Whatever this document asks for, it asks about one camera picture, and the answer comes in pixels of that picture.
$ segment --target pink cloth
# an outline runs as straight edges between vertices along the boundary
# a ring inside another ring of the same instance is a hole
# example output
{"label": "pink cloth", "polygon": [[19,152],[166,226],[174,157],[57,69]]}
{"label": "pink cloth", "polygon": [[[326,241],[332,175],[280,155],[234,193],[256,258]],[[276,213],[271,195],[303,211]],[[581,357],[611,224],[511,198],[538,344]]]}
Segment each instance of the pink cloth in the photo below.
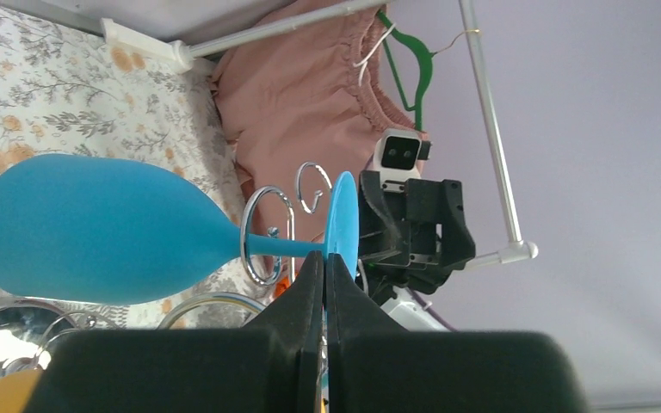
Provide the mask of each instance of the pink cloth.
{"label": "pink cloth", "polygon": [[[335,3],[341,1],[297,0],[258,24]],[[302,211],[294,195],[301,164],[320,164],[332,182],[345,170],[358,176],[387,128],[413,130],[413,122],[379,86],[380,52],[368,62],[358,86],[360,69],[353,63],[366,56],[385,29],[374,17],[377,10],[232,49],[213,74],[215,101],[227,140],[236,145],[245,197],[265,185],[279,187],[295,206],[299,240],[322,238],[330,198],[319,174],[309,168],[303,175],[306,202],[312,204],[317,189],[325,195],[315,214]],[[263,197],[257,212],[256,231],[276,226],[287,236],[287,213],[276,197]]]}

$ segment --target camera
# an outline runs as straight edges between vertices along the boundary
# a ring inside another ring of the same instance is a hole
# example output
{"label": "camera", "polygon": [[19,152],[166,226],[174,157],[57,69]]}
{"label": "camera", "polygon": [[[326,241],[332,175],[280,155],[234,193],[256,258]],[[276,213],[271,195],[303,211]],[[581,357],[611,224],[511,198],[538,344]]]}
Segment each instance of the camera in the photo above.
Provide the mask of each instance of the camera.
{"label": "camera", "polygon": [[376,143],[372,169],[380,172],[382,183],[404,183],[419,179],[417,160],[426,160],[430,142],[423,142],[414,131],[386,129]]}

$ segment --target green clothes hanger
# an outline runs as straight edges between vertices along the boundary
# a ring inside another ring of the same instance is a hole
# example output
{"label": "green clothes hanger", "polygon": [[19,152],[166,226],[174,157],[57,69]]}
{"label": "green clothes hanger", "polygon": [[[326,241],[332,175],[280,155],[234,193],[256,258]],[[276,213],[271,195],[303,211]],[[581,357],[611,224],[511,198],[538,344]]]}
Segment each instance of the green clothes hanger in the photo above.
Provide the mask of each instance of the green clothes hanger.
{"label": "green clothes hanger", "polygon": [[[387,28],[392,26],[392,22],[386,17],[384,12],[379,11],[377,16],[379,17],[379,20],[384,23],[384,26]],[[408,47],[411,52],[414,53],[414,56],[417,58],[417,63],[419,64],[419,82],[417,83],[417,91],[414,93],[414,104],[410,105],[409,101],[406,99],[406,94],[404,93],[404,88],[402,87],[401,79],[399,78],[397,67],[394,63],[391,48],[386,43],[386,40],[384,40],[384,50],[386,51],[386,56],[389,58],[389,65],[392,67],[394,82],[397,84],[397,89],[401,96],[401,102],[407,112],[414,112],[414,128],[421,131],[422,100],[424,99],[424,94],[427,93],[427,89],[429,89],[429,84],[432,82],[432,58],[434,58],[438,52],[431,52],[420,39],[409,34],[401,33],[396,28],[393,29],[391,36],[402,45]]]}

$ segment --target white wall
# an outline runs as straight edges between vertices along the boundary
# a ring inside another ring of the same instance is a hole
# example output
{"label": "white wall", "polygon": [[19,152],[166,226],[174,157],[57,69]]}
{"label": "white wall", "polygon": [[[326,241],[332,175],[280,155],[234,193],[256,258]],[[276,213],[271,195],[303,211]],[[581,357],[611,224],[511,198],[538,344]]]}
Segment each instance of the white wall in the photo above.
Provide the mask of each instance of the white wall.
{"label": "white wall", "polygon": [[[463,329],[549,332],[595,404],[661,399],[661,0],[476,4],[524,237],[541,255],[455,274],[435,308]],[[389,14],[433,50],[461,31],[453,1]],[[414,60],[393,50],[412,90]],[[435,69],[424,174],[463,181],[488,252],[505,235],[465,42]]]}

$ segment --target gray leaf pattern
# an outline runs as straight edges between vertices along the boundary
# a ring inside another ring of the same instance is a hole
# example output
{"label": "gray leaf pattern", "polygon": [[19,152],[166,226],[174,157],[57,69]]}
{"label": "gray leaf pattern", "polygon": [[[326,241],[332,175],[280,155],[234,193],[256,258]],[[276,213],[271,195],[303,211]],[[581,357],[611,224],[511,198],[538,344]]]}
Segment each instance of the gray leaf pattern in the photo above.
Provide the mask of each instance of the gray leaf pattern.
{"label": "gray leaf pattern", "polygon": [[[96,36],[0,7],[0,174],[40,153],[135,159],[193,182],[231,219],[244,208],[207,80]],[[265,300],[238,260],[190,289],[128,306],[54,302],[97,311],[122,327],[153,327],[186,298],[210,291]],[[0,289],[0,297],[8,294]],[[236,327],[248,315],[228,305],[190,312],[179,327]]]}

